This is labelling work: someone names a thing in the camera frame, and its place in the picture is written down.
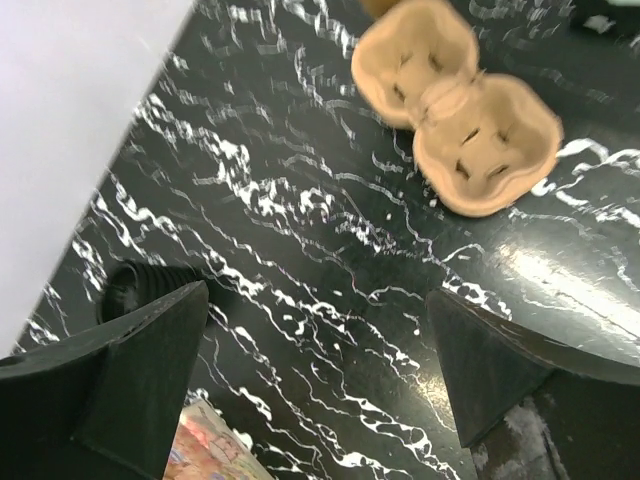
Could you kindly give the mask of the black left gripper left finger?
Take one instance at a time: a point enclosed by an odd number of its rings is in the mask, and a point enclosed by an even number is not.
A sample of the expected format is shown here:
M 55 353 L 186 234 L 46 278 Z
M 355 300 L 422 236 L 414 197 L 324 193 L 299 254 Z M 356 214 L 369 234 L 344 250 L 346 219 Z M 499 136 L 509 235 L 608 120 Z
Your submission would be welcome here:
M 198 281 L 3 358 L 2 478 L 161 478 L 207 315 Z

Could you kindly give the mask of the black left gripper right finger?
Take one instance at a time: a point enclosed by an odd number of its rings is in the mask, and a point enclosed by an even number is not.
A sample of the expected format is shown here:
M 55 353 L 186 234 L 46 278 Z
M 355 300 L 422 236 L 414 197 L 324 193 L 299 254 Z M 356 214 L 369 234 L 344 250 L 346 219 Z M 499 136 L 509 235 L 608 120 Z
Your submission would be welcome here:
M 426 304 L 459 441 L 478 478 L 638 478 L 638 367 L 446 290 Z

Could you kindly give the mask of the paper bag orange handles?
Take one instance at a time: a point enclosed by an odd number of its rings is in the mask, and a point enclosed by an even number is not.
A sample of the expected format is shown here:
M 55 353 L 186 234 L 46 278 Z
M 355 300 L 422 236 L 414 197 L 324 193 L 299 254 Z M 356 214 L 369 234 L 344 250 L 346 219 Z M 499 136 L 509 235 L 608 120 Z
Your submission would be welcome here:
M 272 480 L 205 400 L 182 409 L 163 479 Z

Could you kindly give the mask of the pulp cup carrier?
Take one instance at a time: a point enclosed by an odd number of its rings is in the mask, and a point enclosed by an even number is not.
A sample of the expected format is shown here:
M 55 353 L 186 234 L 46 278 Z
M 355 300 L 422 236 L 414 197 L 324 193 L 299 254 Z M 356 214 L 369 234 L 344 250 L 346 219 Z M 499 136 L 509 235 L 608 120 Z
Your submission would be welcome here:
M 358 40 L 351 73 L 372 109 L 414 133 L 414 160 L 467 217 L 506 208 L 549 175 L 561 120 L 523 80 L 487 74 L 469 23 L 448 1 L 399 1 Z

